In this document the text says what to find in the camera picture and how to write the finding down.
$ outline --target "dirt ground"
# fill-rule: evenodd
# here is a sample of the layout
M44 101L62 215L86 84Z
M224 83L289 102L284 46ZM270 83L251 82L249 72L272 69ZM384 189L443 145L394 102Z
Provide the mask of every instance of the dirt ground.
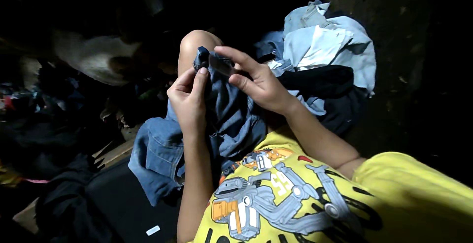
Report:
M462 162L468 114L456 99L467 83L456 67L467 40L449 30L467 1L326 1L360 22L375 44L375 95L346 140L365 157L407 153L471 185Z

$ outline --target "forearm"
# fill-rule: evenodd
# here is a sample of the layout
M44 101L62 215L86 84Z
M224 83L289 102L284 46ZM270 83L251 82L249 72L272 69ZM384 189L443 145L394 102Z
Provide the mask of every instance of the forearm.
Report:
M349 178L352 166L363 162L355 148L326 129L298 100L291 103L284 116L308 156L339 169Z
M177 222L178 242L194 239L213 193L210 155L203 133L184 135L184 161L186 179Z

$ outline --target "knee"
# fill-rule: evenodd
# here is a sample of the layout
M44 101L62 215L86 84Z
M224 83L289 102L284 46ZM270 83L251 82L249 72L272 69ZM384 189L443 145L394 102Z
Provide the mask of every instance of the knee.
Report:
M181 40L180 52L191 52L193 55L195 55L197 48L200 46L208 48L210 46L217 45L222 45L222 42L214 34L211 34L208 31L197 29L189 32Z

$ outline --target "yellow t-shirt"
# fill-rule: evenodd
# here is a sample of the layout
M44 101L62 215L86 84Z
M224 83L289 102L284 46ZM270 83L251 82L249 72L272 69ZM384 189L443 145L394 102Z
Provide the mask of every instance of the yellow t-shirt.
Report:
M196 243L470 242L473 190L400 153L349 180L304 154L287 128L222 173Z

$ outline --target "blue denim fabric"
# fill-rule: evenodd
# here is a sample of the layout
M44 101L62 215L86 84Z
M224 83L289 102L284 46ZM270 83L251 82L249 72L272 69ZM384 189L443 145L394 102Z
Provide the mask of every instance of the blue denim fabric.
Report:
M267 54L274 54L276 60L281 60L284 51L282 31L270 31L263 35L261 41L253 45L256 47L256 57L261 58Z
M217 54L225 63L233 63ZM208 67L209 51L199 47L194 68ZM228 157L245 155L266 135L266 125L253 100L228 83L228 77L208 67L205 90L208 148L218 174ZM139 129L128 167L138 178L151 205L183 184L185 172L182 131L168 102L164 119L148 119Z

